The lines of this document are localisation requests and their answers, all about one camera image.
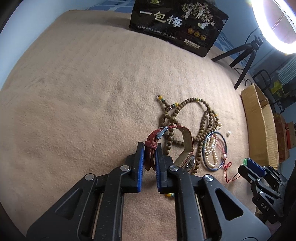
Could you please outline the black printed paper bag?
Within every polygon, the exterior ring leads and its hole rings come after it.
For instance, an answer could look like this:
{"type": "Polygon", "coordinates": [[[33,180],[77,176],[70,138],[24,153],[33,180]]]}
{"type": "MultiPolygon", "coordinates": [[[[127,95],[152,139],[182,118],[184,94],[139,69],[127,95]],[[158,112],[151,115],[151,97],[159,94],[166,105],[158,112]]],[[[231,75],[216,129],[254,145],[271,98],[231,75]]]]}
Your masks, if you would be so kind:
{"type": "Polygon", "coordinates": [[[129,27],[205,57],[228,18],[207,1],[135,1],[129,27]]]}

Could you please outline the yellow black box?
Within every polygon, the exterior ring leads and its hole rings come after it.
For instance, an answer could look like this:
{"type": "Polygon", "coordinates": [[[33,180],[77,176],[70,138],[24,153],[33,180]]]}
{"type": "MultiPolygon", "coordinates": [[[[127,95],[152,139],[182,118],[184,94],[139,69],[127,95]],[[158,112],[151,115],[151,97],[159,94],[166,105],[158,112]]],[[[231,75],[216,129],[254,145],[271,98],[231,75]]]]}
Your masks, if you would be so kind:
{"type": "Polygon", "coordinates": [[[274,99],[279,100],[285,97],[285,92],[279,80],[273,83],[273,87],[270,90],[274,99]]]}

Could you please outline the orange cloth covered box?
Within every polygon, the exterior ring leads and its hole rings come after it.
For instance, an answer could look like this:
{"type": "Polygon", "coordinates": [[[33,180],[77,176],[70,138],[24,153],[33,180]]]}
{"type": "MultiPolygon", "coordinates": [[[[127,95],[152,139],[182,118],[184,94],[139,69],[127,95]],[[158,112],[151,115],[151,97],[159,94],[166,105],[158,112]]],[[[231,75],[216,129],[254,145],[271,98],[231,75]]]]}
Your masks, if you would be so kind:
{"type": "Polygon", "coordinates": [[[295,148],[295,123],[287,123],[284,117],[274,114],[274,123],[278,142],[279,163],[283,163],[290,157],[290,149],[295,148]]]}

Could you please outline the red strap wristwatch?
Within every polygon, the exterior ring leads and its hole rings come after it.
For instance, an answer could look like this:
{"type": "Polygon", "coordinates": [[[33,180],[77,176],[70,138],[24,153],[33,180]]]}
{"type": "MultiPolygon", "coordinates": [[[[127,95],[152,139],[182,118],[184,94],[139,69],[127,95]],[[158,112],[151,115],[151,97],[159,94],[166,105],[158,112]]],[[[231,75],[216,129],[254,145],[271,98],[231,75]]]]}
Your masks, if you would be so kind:
{"type": "Polygon", "coordinates": [[[194,143],[190,130],[184,126],[163,126],[156,130],[154,130],[144,142],[144,167],[146,170],[150,170],[153,168],[156,170],[156,163],[154,161],[154,154],[156,153],[159,140],[164,136],[166,132],[170,132],[168,134],[168,140],[166,142],[166,148],[164,150],[164,154],[168,155],[169,150],[173,143],[176,145],[180,144],[184,146],[183,152],[177,157],[174,161],[174,164],[183,168],[187,172],[190,172],[195,163],[194,152],[194,143]],[[173,130],[177,129],[181,132],[183,136],[183,141],[177,141],[173,137],[173,130]]]}

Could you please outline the black tripod stand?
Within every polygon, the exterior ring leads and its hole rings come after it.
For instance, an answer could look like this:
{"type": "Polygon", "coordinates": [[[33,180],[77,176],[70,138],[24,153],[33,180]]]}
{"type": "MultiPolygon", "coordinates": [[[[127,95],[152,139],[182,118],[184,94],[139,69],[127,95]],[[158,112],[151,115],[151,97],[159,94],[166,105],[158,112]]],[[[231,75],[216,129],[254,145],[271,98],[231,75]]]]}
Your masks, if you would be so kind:
{"type": "Polygon", "coordinates": [[[234,85],[235,90],[239,87],[239,85],[243,81],[245,75],[248,73],[248,71],[255,59],[256,53],[259,50],[260,46],[264,43],[264,41],[265,41],[265,38],[262,35],[260,37],[254,36],[254,40],[251,41],[250,43],[246,43],[246,44],[241,45],[237,48],[234,48],[228,52],[225,52],[217,57],[212,58],[213,62],[217,62],[221,59],[224,59],[224,58],[229,57],[235,53],[239,53],[242,51],[242,53],[229,64],[229,66],[231,68],[234,68],[238,63],[240,63],[246,57],[249,57],[242,73],[240,74],[240,77],[238,78],[237,82],[234,85]]]}

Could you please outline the black clothes rack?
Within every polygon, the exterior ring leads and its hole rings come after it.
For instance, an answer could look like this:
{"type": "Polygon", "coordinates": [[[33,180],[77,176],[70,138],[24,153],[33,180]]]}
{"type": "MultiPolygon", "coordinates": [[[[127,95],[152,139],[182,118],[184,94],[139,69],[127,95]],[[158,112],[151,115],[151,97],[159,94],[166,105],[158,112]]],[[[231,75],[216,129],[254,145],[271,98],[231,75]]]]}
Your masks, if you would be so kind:
{"type": "Polygon", "coordinates": [[[255,84],[260,88],[260,90],[264,93],[267,100],[269,101],[272,112],[281,113],[282,109],[280,101],[276,100],[273,94],[271,93],[272,79],[269,73],[265,69],[261,69],[257,73],[252,75],[252,78],[255,84]]]}

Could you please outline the open cardboard box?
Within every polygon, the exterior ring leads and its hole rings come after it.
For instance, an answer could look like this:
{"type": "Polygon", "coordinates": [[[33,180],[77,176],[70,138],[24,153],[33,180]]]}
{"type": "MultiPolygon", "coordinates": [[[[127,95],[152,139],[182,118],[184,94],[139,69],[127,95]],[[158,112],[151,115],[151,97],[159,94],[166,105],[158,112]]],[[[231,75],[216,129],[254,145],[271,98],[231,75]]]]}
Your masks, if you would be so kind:
{"type": "Polygon", "coordinates": [[[273,112],[261,89],[252,84],[241,91],[247,128],[249,157],[261,166],[279,165],[278,140],[273,112]]]}

